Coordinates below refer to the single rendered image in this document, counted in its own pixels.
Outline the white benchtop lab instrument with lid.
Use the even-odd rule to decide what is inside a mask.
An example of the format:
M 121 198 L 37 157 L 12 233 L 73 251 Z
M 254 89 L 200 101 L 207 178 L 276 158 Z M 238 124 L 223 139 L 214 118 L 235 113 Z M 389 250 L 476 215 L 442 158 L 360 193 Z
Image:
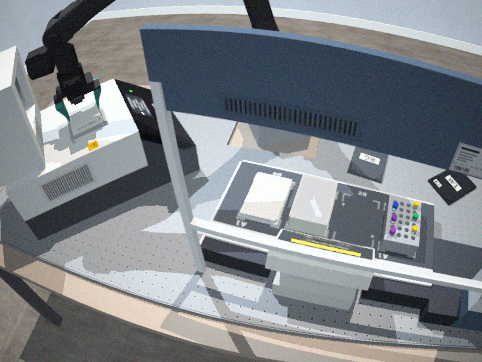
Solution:
M 172 182 L 151 90 L 100 85 L 103 122 L 73 136 L 39 110 L 17 45 L 0 52 L 0 187 L 38 240 Z

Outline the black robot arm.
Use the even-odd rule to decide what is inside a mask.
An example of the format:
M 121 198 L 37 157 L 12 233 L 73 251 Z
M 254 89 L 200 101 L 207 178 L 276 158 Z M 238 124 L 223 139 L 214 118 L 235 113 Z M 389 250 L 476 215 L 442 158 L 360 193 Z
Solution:
M 68 72 L 57 73 L 63 95 L 66 95 L 71 105 L 83 102 L 85 99 L 83 86 L 87 85 L 87 81 L 81 62 L 71 71 L 78 63 L 78 58 L 73 43 L 68 41 L 90 19 L 114 1 L 116 0 L 76 0 L 51 18 L 42 37 L 44 45 L 27 55 L 25 64 L 30 79 L 35 80 L 53 73 L 56 64 L 59 72 L 66 70 Z M 269 0 L 243 0 L 243 2 L 252 28 L 279 31 Z

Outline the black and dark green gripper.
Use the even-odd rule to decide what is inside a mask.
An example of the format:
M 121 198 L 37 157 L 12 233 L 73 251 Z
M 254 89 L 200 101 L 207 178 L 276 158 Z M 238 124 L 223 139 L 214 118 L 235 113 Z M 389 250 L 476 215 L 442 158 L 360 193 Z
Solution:
M 71 69 L 71 71 L 74 70 L 78 65 L 79 65 L 79 62 L 74 66 L 74 68 Z M 58 73 L 59 74 L 65 74 L 65 73 L 67 73 L 67 70 L 62 71 L 62 72 L 58 71 Z M 88 93 L 93 91 L 95 101 L 96 101 L 97 107 L 99 109 L 99 99 L 100 99 L 100 94 L 101 94 L 100 82 L 97 78 L 93 79 L 91 72 L 87 72 L 84 75 L 85 75 L 85 78 L 86 78 L 86 81 L 87 81 L 87 85 L 83 86 L 84 92 L 85 92 L 85 94 L 88 94 Z M 69 117 L 68 111 L 67 111 L 66 106 L 65 106 L 64 101 L 63 101 L 63 98 L 65 98 L 66 95 L 62 94 L 60 86 L 56 87 L 56 94 L 53 97 L 54 97 L 55 109 L 59 113 L 61 113 L 63 116 L 65 116 L 66 119 L 70 122 L 70 117 Z

